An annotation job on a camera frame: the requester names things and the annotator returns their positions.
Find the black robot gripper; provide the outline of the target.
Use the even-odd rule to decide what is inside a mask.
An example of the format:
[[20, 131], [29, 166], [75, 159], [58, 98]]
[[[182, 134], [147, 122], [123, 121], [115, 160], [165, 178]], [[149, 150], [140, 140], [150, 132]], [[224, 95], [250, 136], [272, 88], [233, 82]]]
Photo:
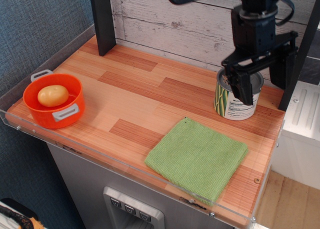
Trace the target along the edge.
[[235, 98], [253, 105], [250, 75], [269, 68], [270, 81], [285, 90], [292, 78], [298, 32], [276, 33], [278, 8], [257, 12], [242, 6], [231, 10], [234, 52], [222, 61], [225, 76]]

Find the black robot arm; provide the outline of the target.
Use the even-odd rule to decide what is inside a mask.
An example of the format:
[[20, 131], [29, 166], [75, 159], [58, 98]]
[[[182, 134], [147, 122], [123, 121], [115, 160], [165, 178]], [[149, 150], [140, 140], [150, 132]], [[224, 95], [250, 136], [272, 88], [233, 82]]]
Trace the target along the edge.
[[234, 97], [253, 104], [251, 75], [269, 69], [271, 83], [286, 89], [291, 83], [298, 33], [276, 33], [294, 15], [291, 0], [241, 0], [231, 11], [234, 52], [222, 61]]

